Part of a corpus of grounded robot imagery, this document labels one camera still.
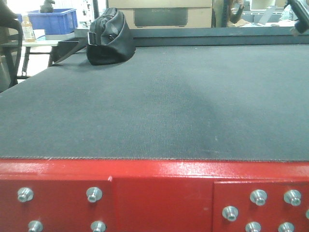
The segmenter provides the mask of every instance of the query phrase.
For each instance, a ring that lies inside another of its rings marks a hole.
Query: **black strap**
[[[56,62],[54,62],[54,64],[58,64],[61,61],[65,60],[66,58],[68,58],[69,56],[73,55],[74,53],[82,50],[83,48],[85,48],[87,46],[87,39],[86,38],[79,38],[78,39],[78,43],[77,45],[70,50],[66,55],[64,55],[63,57],[61,57],[59,60],[57,60]]]
[[[96,45],[96,33],[88,32],[88,44],[89,45]]]

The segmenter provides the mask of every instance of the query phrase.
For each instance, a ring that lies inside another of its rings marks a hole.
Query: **cutting table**
[[[308,50],[81,51],[1,93],[0,231],[308,231]]]

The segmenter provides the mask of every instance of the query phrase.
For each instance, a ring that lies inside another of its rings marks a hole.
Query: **bolt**
[[[297,190],[290,190],[284,194],[284,201],[292,206],[299,206],[301,203],[301,193]]]
[[[33,191],[30,188],[21,188],[17,192],[17,199],[20,202],[28,202],[33,199]]]
[[[94,221],[90,227],[92,232],[104,232],[106,230],[106,225],[102,221]]]
[[[285,222],[279,226],[278,232],[294,232],[294,225],[290,222]]]
[[[261,231],[260,223],[253,221],[246,225],[246,232],[260,232]]]
[[[258,206],[264,205],[266,203],[266,199],[267,193],[261,189],[253,191],[250,195],[250,200]]]
[[[43,230],[43,225],[39,221],[31,221],[28,224],[28,232],[41,232]]]
[[[238,209],[234,206],[227,206],[222,210],[222,216],[228,221],[236,221]]]
[[[97,187],[91,187],[86,192],[88,201],[94,203],[102,198],[102,191]]]

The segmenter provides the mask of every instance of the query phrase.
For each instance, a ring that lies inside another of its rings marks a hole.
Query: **black bag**
[[[116,8],[108,8],[91,23],[87,58],[92,65],[127,61],[134,55],[135,49],[125,16]]]

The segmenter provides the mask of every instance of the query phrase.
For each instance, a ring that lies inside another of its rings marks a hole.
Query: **red metal frame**
[[[0,231],[27,231],[40,220],[44,232],[90,232],[102,220],[106,232],[236,232],[258,221],[276,232],[289,221],[295,232],[308,231],[307,162],[233,162],[190,160],[20,160],[0,159]],[[96,186],[103,197],[89,203],[86,190]],[[30,202],[17,191],[34,191]],[[249,200],[264,189],[265,206]],[[284,202],[287,190],[302,193],[302,204]],[[239,209],[235,222],[222,209]]]

